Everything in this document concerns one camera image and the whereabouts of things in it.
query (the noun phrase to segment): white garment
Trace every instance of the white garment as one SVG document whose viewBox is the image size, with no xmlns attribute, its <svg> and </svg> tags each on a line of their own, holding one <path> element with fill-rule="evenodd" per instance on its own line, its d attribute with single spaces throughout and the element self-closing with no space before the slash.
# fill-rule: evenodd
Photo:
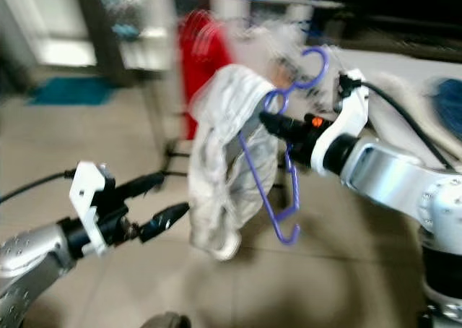
<svg viewBox="0 0 462 328">
<path fill-rule="evenodd" d="M 241 22 L 225 23 L 226 42 L 235 61 L 270 78 L 276 59 L 298 59 L 302 52 L 303 32 L 297 24 L 268 20 L 245 28 Z"/>
<path fill-rule="evenodd" d="M 261 208 L 262 199 L 244 154 L 228 168 L 227 144 L 252 118 L 254 110 L 274 86 L 238 64 L 221 68 L 201 91 L 192 114 L 199 126 L 188 170 L 191 243 L 219 260 L 234 256 L 238 232 Z M 271 104 L 275 111 L 276 102 Z M 266 193 L 277 170 L 277 138 L 258 123 L 247 146 Z"/>
</svg>

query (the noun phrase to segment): black wire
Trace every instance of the black wire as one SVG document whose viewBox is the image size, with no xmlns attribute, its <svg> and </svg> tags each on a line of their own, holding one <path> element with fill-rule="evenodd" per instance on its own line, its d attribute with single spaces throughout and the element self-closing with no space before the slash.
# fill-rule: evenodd
<svg viewBox="0 0 462 328">
<path fill-rule="evenodd" d="M 412 118 L 412 116 L 401 106 L 399 105 L 390 95 L 386 92 L 374 86 L 370 82 L 361 81 L 361 85 L 370 88 L 372 91 L 377 93 L 381 98 L 386 100 L 391 106 L 393 106 L 396 111 L 398 111 L 401 116 L 404 117 L 406 122 L 411 126 L 411 128 L 416 132 L 419 138 L 425 143 L 428 147 L 428 150 L 432 152 L 433 155 L 449 170 L 455 171 L 454 167 L 448 162 L 448 160 L 441 154 L 441 152 L 433 144 L 432 140 L 424 133 L 419 124 Z"/>
<path fill-rule="evenodd" d="M 37 187 L 42 184 L 46 184 L 49 181 L 56 180 L 57 178 L 73 178 L 75 174 L 75 169 L 70 170 L 70 171 L 63 171 L 62 173 L 56 173 L 53 175 L 46 176 L 45 178 L 40 178 L 37 181 L 33 181 L 27 185 L 21 186 L 14 191 L 9 192 L 8 194 L 5 194 L 4 196 L 0 197 L 0 204 L 4 203 L 8 199 L 11 199 L 18 194 L 24 193 L 26 191 L 29 191 L 30 189 L 33 189 L 34 187 Z"/>
</svg>

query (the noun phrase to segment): purple hanger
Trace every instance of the purple hanger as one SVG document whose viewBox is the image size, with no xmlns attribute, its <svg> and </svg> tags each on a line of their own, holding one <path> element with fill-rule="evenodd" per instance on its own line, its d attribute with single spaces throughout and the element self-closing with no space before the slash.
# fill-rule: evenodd
<svg viewBox="0 0 462 328">
<path fill-rule="evenodd" d="M 302 52 L 302 56 L 306 56 L 309 53 L 316 52 L 321 55 L 321 58 L 323 59 L 323 67 L 321 69 L 321 72 L 318 74 L 317 77 L 315 77 L 313 80 L 310 82 L 306 83 L 301 83 L 301 82 L 294 82 L 292 86 L 290 86 L 288 89 L 276 89 L 268 93 L 268 95 L 265 98 L 264 101 L 264 109 L 265 111 L 269 110 L 269 106 L 271 104 L 271 101 L 273 98 L 277 95 L 282 95 L 283 101 L 282 101 L 282 108 L 281 110 L 278 111 L 278 114 L 284 113 L 287 110 L 288 102 L 289 102 L 289 94 L 295 90 L 295 89 L 310 89 L 314 86 L 316 86 L 326 75 L 326 72 L 328 70 L 328 54 L 320 47 L 315 46 L 312 48 L 308 48 Z M 276 232 L 276 235 L 278 239 L 285 245 L 293 245 L 300 234 L 300 225 L 296 224 L 294 228 L 292 229 L 292 234 L 289 238 L 286 238 L 282 232 L 281 228 L 279 227 L 279 222 L 285 220 L 288 218 L 290 215 L 294 214 L 296 211 L 300 209 L 300 190 L 299 190 L 299 185 L 298 185 L 298 177 L 297 177 L 297 169 L 290 159 L 289 156 L 289 151 L 292 148 L 292 145 L 289 143 L 286 143 L 286 151 L 284 153 L 284 160 L 286 163 L 287 167 L 287 172 L 290 173 L 292 177 L 292 197 L 293 197 L 293 204 L 291 207 L 288 207 L 284 209 L 282 212 L 280 212 L 278 215 L 276 215 L 273 211 L 273 207 L 269 203 L 268 197 L 265 194 L 265 190 L 263 189 L 263 186 L 261 184 L 261 180 L 258 177 L 257 170 L 255 168 L 255 165 L 253 164 L 252 157 L 250 156 L 250 151 L 248 150 L 247 144 L 245 143 L 245 138 L 242 135 L 241 132 L 237 133 L 237 138 L 239 139 L 240 146 L 242 147 L 244 151 L 244 156 L 245 159 L 248 162 L 248 165 L 250 167 L 250 171 L 253 174 L 253 178 L 255 179 L 258 191 L 260 192 L 261 198 L 263 200 L 263 205 L 266 208 L 266 211 L 268 212 L 269 218 L 271 219 L 271 223 L 273 224 L 274 231 Z"/>
</svg>

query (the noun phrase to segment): blue rug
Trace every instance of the blue rug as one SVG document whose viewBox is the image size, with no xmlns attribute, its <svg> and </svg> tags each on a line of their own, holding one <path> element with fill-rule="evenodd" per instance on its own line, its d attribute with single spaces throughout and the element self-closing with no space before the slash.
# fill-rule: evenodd
<svg viewBox="0 0 462 328">
<path fill-rule="evenodd" d="M 102 105 L 114 89 L 102 77 L 54 77 L 32 93 L 29 105 Z"/>
</svg>

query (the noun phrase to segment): silver robotic arm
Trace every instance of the silver robotic arm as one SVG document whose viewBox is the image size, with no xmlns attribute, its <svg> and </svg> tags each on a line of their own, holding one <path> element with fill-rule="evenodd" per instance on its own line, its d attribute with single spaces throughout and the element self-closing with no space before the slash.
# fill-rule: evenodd
<svg viewBox="0 0 462 328">
<path fill-rule="evenodd" d="M 321 176 L 336 174 L 351 190 L 420 223 L 428 310 L 419 324 L 460 327 L 462 175 L 426 168 L 417 156 L 374 137 L 359 138 L 367 120 L 367 89 L 362 88 L 341 101 L 334 122 L 310 114 L 298 121 L 266 112 L 260 120 L 291 144 L 293 160 Z"/>
<path fill-rule="evenodd" d="M 138 238 L 142 243 L 170 228 L 189 209 L 181 203 L 157 213 L 144 225 L 126 218 L 127 198 L 163 182 L 161 173 L 116 187 L 105 166 L 81 162 L 70 198 L 79 218 L 66 218 L 9 239 L 0 248 L 0 328 L 20 327 L 34 300 L 89 254 Z"/>
</svg>

